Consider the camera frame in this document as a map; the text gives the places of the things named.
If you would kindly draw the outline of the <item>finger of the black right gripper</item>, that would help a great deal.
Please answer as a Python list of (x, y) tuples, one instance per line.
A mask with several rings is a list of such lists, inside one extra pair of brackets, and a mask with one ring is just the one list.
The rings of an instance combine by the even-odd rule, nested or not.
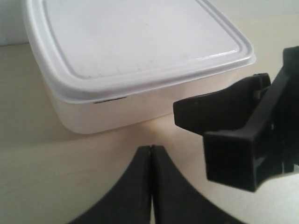
[(235, 130), (203, 135), (207, 179), (255, 192), (265, 181), (283, 173), (284, 124), (246, 123)]

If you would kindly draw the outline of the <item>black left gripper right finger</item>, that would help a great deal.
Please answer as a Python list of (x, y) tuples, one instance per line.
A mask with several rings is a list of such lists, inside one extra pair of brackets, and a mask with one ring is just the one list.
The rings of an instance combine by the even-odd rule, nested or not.
[(201, 195), (163, 146), (151, 148), (152, 198), (156, 224), (241, 224)]

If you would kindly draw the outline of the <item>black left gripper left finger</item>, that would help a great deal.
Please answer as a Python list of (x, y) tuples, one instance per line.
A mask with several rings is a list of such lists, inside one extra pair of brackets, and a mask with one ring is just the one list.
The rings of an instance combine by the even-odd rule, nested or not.
[(139, 147), (115, 185), (77, 218), (78, 224), (149, 224), (151, 147)]

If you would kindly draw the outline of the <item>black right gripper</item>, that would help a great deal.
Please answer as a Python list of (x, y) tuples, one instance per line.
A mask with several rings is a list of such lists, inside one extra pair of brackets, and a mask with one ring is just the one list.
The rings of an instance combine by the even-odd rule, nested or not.
[(299, 163), (299, 48), (284, 49), (272, 84), (268, 73), (254, 74), (222, 90), (176, 101), (173, 114), (176, 126), (199, 135), (239, 129), (252, 115), (254, 173), (294, 171)]

